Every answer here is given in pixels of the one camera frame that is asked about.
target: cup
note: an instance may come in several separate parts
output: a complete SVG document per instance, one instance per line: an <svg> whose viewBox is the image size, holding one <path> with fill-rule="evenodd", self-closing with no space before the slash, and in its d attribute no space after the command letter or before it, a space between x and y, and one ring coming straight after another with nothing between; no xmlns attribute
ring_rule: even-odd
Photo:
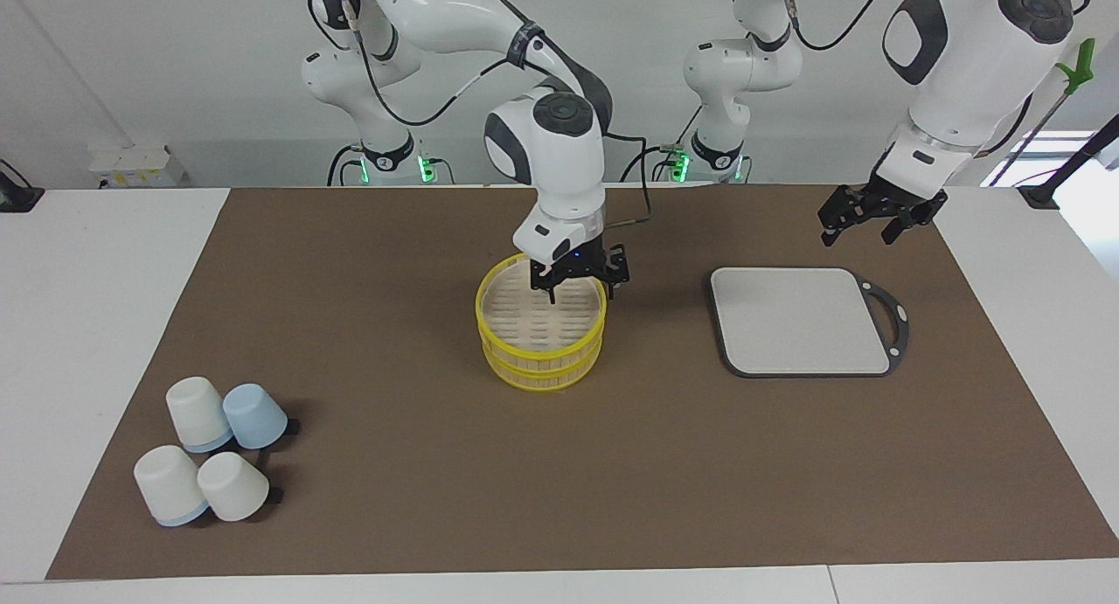
<svg viewBox="0 0 1119 604"><path fill-rule="evenodd" d="M264 449L288 430L288 414L256 384L236 386L225 396L222 407L243 449Z"/></svg>
<svg viewBox="0 0 1119 604"><path fill-rule="evenodd" d="M233 437L222 412L222 395L205 377L184 378L167 391L175 433L190 453L208 453Z"/></svg>
<svg viewBox="0 0 1119 604"><path fill-rule="evenodd" d="M198 488L198 466L177 446L149 450L137 461L132 476L148 511L166 528L189 523L208 507Z"/></svg>
<svg viewBox="0 0 1119 604"><path fill-rule="evenodd" d="M223 521L252 517L269 498L269 479L236 453L220 453L198 470L198 485Z"/></svg>

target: brown table mat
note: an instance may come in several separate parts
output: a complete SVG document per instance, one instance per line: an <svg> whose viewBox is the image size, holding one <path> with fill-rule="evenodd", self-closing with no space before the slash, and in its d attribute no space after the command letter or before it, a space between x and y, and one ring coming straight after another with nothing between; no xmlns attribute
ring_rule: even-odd
<svg viewBox="0 0 1119 604"><path fill-rule="evenodd" d="M656 220L609 236L633 281L599 365L539 396L490 372L472 309L532 190L235 190L48 577L1119 556L940 234L826 249L828 192L655 190ZM612 218L640 210L610 197ZM909 357L887 378L736 378L717 266L854 270L905 305ZM260 381L303 421L255 522L160 528L132 481L192 374Z"/></svg>

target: white cutting board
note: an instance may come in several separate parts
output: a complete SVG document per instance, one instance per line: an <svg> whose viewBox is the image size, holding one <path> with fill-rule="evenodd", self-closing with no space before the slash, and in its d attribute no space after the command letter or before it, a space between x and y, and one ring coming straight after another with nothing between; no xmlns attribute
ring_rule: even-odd
<svg viewBox="0 0 1119 604"><path fill-rule="evenodd" d="M722 268L711 292L723 358L742 377L881 377L905 352L905 310L847 270ZM897 340L880 332L871 298L891 310Z"/></svg>

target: green plastic clip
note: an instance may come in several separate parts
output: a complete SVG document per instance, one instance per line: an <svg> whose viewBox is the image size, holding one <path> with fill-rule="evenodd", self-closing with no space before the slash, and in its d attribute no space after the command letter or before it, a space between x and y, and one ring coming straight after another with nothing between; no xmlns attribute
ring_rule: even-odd
<svg viewBox="0 0 1119 604"><path fill-rule="evenodd" d="M1056 67L1060 70L1064 70L1065 75L1069 75L1069 85L1064 89L1064 94L1074 94L1080 86L1087 85L1088 82L1092 82L1096 78L1096 74L1092 74L1092 57L1096 54L1096 38L1088 38L1087 41L1080 43L1080 54L1076 54L1076 67L1075 69L1070 69L1068 64L1057 63Z"/></svg>

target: white cup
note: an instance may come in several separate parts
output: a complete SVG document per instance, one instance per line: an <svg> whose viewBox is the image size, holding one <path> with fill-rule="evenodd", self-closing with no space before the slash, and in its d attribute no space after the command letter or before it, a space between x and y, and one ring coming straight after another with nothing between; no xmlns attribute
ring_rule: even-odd
<svg viewBox="0 0 1119 604"><path fill-rule="evenodd" d="M167 391L175 433L190 453L208 453L233 437L222 410L222 395L205 377L184 378Z"/></svg>
<svg viewBox="0 0 1119 604"><path fill-rule="evenodd" d="M132 476L148 511L160 526L175 528L189 523L208 507L198 488L198 466L177 446L149 450L137 461Z"/></svg>
<svg viewBox="0 0 1119 604"><path fill-rule="evenodd" d="M269 498L269 479L236 453L220 453L198 470L198 485L223 521L252 517Z"/></svg>

